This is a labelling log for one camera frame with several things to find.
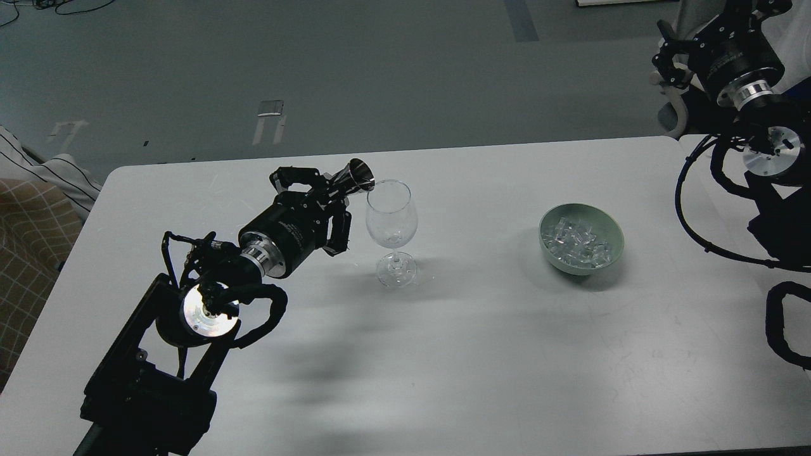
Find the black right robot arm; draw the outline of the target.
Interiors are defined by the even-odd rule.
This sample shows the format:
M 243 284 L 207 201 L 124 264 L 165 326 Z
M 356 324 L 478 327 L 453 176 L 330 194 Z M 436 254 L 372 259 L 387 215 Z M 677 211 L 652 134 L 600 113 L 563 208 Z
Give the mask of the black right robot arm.
M 734 262 L 809 272 L 809 111 L 774 90 L 785 67 L 762 31 L 768 18 L 792 7 L 791 1 L 727 1 L 687 37 L 658 20 L 661 44 L 651 78 L 672 101 L 698 79 L 710 102 L 736 112 L 699 142 L 681 168 L 674 203 L 686 234 L 706 252 Z M 687 222 L 683 185 L 707 150 L 715 182 L 758 209 L 747 229 L 767 259 L 721 248 Z

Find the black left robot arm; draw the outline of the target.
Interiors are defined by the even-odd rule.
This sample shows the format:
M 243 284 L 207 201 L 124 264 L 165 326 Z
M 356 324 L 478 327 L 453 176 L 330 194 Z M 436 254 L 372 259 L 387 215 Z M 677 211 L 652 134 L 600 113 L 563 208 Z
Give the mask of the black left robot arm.
M 264 211 L 233 241 L 167 231 L 156 275 L 84 388 L 76 455 L 188 455 L 208 432 L 227 355 L 286 314 L 289 277 L 316 250 L 347 250 L 348 197 L 376 184 L 361 161 L 324 174 L 281 167 Z

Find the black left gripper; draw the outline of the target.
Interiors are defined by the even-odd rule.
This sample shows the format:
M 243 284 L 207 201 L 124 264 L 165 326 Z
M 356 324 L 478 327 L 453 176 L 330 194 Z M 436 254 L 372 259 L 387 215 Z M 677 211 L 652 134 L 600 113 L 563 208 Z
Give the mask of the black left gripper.
M 239 256 L 260 277 L 286 278 L 313 251 L 335 257 L 348 249 L 352 213 L 348 198 L 330 193 L 328 178 L 316 168 L 279 167 L 269 176 L 273 204 L 239 232 Z M 306 193 L 290 190 L 310 187 Z

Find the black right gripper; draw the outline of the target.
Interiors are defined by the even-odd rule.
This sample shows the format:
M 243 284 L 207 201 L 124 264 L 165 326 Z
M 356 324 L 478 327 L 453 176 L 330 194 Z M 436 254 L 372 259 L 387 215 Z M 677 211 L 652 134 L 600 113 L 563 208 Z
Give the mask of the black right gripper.
M 721 107 L 739 108 L 733 93 L 739 87 L 764 81 L 774 87 L 785 66 L 762 32 L 762 22 L 783 15 L 793 1 L 726 1 L 716 16 L 694 37 L 678 38 L 672 24 L 658 20 L 663 43 L 652 64 L 666 85 L 686 89 L 693 72 L 706 94 Z M 675 66 L 677 55 L 689 55 L 687 70 Z

